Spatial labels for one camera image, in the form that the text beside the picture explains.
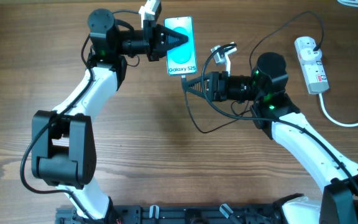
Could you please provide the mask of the Galaxy smartphone with teal screen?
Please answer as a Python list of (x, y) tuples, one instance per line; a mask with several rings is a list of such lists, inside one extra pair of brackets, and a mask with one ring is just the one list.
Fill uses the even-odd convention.
[(167, 52), (168, 74), (170, 76), (177, 76), (196, 73), (197, 63), (192, 17), (166, 18), (164, 26), (188, 38), (186, 43)]

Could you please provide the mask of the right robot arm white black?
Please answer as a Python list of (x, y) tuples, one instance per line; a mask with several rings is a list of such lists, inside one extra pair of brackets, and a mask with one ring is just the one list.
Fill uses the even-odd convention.
[(183, 91), (216, 101), (252, 101), (256, 128), (288, 150), (312, 176), (323, 192), (314, 202), (294, 194), (275, 202), (280, 223), (358, 223), (358, 164), (327, 142), (306, 120), (285, 92), (288, 81), (284, 58), (262, 54), (252, 75), (234, 76), (227, 71), (181, 79)]

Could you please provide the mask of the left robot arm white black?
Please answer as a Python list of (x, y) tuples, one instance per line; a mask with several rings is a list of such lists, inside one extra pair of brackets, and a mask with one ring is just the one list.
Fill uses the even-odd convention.
[(93, 120), (121, 87), (127, 58), (140, 54), (158, 61), (168, 51), (190, 42), (187, 33), (157, 23), (158, 9), (142, 13), (142, 27), (134, 29), (107, 9), (88, 17), (89, 34), (83, 44), (85, 75), (70, 96), (53, 110), (40, 110), (32, 119), (32, 140), (22, 161), (31, 164), (35, 178), (50, 194), (65, 194), (74, 208), (69, 219), (80, 223), (120, 223), (112, 199), (99, 187)]

